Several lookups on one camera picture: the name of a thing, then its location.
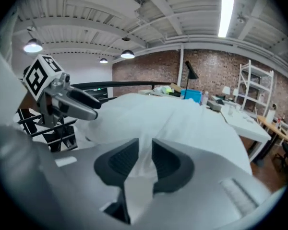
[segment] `paper roll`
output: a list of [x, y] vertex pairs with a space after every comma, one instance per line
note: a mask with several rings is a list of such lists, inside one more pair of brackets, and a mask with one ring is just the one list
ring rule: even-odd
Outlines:
[[266, 122], [272, 123], [274, 116], [275, 116], [275, 110], [269, 110], [267, 117], [265, 118]]

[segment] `white table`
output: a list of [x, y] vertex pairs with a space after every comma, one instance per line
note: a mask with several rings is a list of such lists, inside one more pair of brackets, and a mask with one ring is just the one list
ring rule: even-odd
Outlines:
[[224, 105], [221, 114], [226, 122], [232, 126], [239, 136], [257, 141], [255, 149], [249, 155], [250, 162], [260, 153], [267, 141], [271, 139], [270, 135], [250, 116], [242, 111], [233, 108], [232, 115], [228, 114], [230, 106]]
[[[216, 96], [214, 96], [214, 95], [212, 95], [211, 98], [212, 98], [214, 101], [221, 100], [221, 98], [216, 97]], [[229, 101], [224, 101], [224, 100], [222, 100], [222, 101], [223, 101], [224, 104], [232, 105], [232, 106], [234, 106], [234, 107], [236, 107], [236, 106], [240, 106], [240, 107], [241, 107], [240, 104], [235, 103], [235, 102], [229, 102]]]

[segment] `brown floor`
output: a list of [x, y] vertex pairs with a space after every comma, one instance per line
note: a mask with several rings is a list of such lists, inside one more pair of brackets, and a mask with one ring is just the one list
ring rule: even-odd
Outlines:
[[[253, 143], [252, 140], [247, 138], [240, 138], [246, 150]], [[263, 182], [272, 193], [285, 186], [288, 182], [288, 175], [283, 170], [280, 171], [280, 161], [272, 159], [276, 153], [283, 155], [282, 147], [274, 146], [270, 150], [270, 152], [264, 158], [263, 167], [259, 167], [255, 163], [251, 162], [253, 175]]]

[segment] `lamp shade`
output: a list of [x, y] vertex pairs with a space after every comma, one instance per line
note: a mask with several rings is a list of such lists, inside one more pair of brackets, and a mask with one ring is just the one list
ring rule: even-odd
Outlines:
[[42, 43], [36, 39], [31, 39], [25, 46], [24, 51], [28, 53], [36, 53], [43, 50]]
[[107, 61], [107, 59], [106, 58], [102, 58], [102, 59], [100, 59], [100, 61], [99, 61], [100, 63], [103, 63], [103, 64], [105, 64], [105, 63], [107, 63], [108, 61]]
[[132, 59], [134, 58], [134, 53], [131, 50], [124, 50], [120, 56], [125, 59]]
[[222, 93], [223, 94], [230, 94], [230, 87], [224, 86]]
[[239, 94], [239, 90], [238, 89], [234, 89], [233, 93], [234, 96], [237, 96]]

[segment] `blue bin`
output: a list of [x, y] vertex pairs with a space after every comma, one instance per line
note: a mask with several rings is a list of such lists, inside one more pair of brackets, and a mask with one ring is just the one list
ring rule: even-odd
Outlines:
[[[185, 92], [186, 90], [181, 90], [181, 95], [185, 95]], [[185, 99], [193, 99], [195, 102], [200, 104], [202, 99], [202, 92], [197, 90], [188, 90]]]

